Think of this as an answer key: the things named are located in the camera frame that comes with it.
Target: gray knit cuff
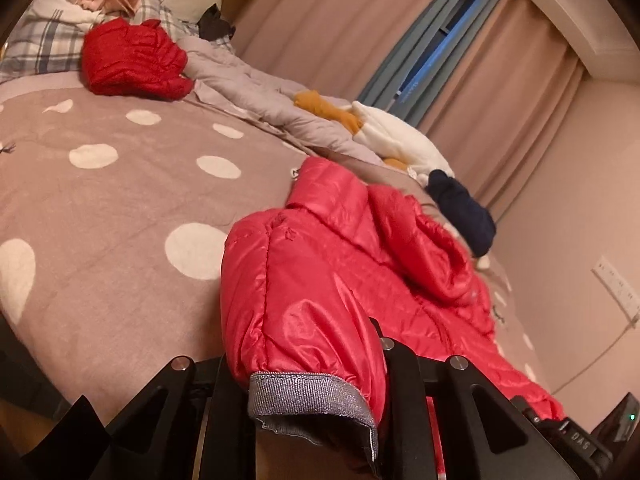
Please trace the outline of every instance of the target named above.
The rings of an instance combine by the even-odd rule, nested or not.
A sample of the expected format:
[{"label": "gray knit cuff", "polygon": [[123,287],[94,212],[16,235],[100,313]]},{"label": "gray knit cuff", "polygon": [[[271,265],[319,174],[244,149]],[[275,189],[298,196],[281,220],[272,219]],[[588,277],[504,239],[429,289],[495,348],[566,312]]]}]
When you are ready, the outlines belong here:
[{"label": "gray knit cuff", "polygon": [[324,444],[321,419],[299,415],[334,415],[353,422],[360,442],[373,463],[378,456],[378,430],[362,394],[330,374],[257,372],[249,378],[249,416],[275,433],[302,436]]}]

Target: red puffer jacket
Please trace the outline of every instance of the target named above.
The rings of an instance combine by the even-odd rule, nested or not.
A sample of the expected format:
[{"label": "red puffer jacket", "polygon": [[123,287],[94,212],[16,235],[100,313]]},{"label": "red puffer jacket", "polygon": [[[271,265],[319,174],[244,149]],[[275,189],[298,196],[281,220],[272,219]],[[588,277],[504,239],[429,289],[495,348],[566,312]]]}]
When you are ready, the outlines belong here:
[{"label": "red puffer jacket", "polygon": [[160,27],[160,20],[129,25],[117,18],[84,37],[82,72],[98,95],[138,95],[183,99],[193,81],[180,74],[187,53]]},{"label": "red puffer jacket", "polygon": [[563,417],[498,354],[486,286],[449,232],[414,197],[308,158],[286,209],[244,218],[226,241],[223,338],[250,415],[311,439],[283,415],[347,416],[369,430],[375,455],[386,373],[369,316],[418,355],[466,356],[506,397]]}]

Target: navy blue cloth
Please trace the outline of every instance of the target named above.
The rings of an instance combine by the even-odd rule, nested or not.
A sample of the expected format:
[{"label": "navy blue cloth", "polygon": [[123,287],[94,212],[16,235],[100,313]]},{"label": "navy blue cloth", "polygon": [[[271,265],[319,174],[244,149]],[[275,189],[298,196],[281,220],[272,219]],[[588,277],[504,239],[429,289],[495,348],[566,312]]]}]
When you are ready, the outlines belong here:
[{"label": "navy blue cloth", "polygon": [[479,258],[489,252],[495,237],[494,219],[469,195],[466,187],[444,171],[433,170],[425,191],[466,240],[474,256]]}]

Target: gray comforter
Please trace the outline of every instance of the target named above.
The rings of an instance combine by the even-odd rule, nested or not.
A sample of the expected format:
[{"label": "gray comforter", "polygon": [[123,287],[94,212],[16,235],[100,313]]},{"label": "gray comforter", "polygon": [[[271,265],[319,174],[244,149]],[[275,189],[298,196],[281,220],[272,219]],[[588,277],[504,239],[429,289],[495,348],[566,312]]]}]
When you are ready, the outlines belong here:
[{"label": "gray comforter", "polygon": [[[198,99],[220,110],[228,110],[227,102],[246,110],[258,119],[282,129],[302,146],[329,148],[364,162],[382,165],[379,156],[354,142],[351,134],[335,121],[317,117],[293,104],[293,97],[307,88],[271,76],[247,65],[228,50],[188,36],[178,41],[188,54],[185,75],[196,80]],[[326,98],[335,105],[349,105],[344,100]]]}]

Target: wall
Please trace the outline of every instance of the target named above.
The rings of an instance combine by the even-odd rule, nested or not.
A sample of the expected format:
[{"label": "wall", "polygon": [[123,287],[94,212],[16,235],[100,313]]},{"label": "wall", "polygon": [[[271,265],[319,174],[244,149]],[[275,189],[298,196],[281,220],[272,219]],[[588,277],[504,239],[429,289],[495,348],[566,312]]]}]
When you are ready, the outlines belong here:
[{"label": "wall", "polygon": [[[529,183],[498,226],[495,253],[517,314],[557,390],[626,318],[592,274],[601,254],[640,291],[640,86],[585,80]],[[640,398],[640,328],[557,393],[591,430],[624,394]]]},{"label": "wall", "polygon": [[531,0],[575,50],[589,73],[640,82],[640,50],[607,0]]}]

